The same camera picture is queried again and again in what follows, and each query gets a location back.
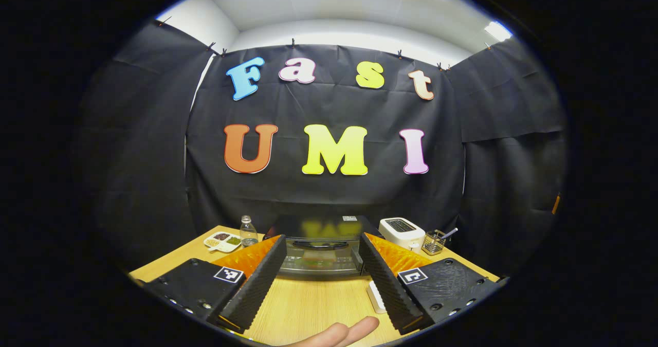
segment toaster oven handle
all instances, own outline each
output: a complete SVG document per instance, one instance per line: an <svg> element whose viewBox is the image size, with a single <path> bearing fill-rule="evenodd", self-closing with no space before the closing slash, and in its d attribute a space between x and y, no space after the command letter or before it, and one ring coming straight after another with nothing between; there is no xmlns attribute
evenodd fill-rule
<svg viewBox="0 0 658 347"><path fill-rule="evenodd" d="M340 242L334 244L324 243L322 244L322 246L314 246L313 244L310 244L308 242L292 242L292 245L298 248L313 249L315 251L333 251L336 249L347 247L348 243L347 242Z"/></svg>

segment toaster oven door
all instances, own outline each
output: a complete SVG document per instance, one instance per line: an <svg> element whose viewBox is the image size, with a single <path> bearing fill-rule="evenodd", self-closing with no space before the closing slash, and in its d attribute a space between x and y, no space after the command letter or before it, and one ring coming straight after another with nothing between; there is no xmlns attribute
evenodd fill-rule
<svg viewBox="0 0 658 347"><path fill-rule="evenodd" d="M345 275L359 275L363 261L359 256L359 242L286 241L287 256L280 275L322 279Z"/></svg>

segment wire basket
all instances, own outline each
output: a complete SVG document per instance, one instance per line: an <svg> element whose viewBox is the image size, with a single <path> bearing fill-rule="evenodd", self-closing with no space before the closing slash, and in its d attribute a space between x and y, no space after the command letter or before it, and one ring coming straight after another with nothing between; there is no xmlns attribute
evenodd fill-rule
<svg viewBox="0 0 658 347"><path fill-rule="evenodd" d="M441 239L446 233L439 230L427 232L423 241L423 251L428 255L441 253L446 244L446 239Z"/></svg>

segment wooden table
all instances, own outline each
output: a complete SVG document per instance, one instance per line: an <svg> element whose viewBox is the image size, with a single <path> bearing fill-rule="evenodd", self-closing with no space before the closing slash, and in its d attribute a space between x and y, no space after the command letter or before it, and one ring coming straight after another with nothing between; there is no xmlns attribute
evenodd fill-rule
<svg viewBox="0 0 658 347"><path fill-rule="evenodd" d="M220 251L210 252L204 245L204 239L217 231L240 234L234 228L212 228L188 244L130 272L130 276L148 282L190 258L211 262L228 255ZM262 240L263 234L258 234L258 237ZM426 255L423 251L421 255L432 261L455 258L491 281L498 280L496 275L480 269L447 248L434 256ZM366 293L370 281L370 276L345 277L335 281L301 281L277 276L244 337L265 344L283 345L315 335L336 322L352 326L366 316L374 316L380 321L379 327L352 344L354 347L377 345L401 338L400 333L393 328L388 314L374 312Z"/></svg>

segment white wall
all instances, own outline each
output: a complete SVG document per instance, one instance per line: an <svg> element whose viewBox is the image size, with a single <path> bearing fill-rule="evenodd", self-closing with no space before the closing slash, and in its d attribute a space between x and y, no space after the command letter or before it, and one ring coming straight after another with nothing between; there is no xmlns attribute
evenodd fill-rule
<svg viewBox="0 0 658 347"><path fill-rule="evenodd" d="M466 59L473 53L434 36L407 28L376 22L350 20L295 21L242 31L228 51L271 45L327 44L362 47L418 59L430 64L448 64Z"/></svg>
<svg viewBox="0 0 658 347"><path fill-rule="evenodd" d="M184 0L160 13L156 18L174 26L217 52L228 49L239 31L229 17L212 0Z"/></svg>

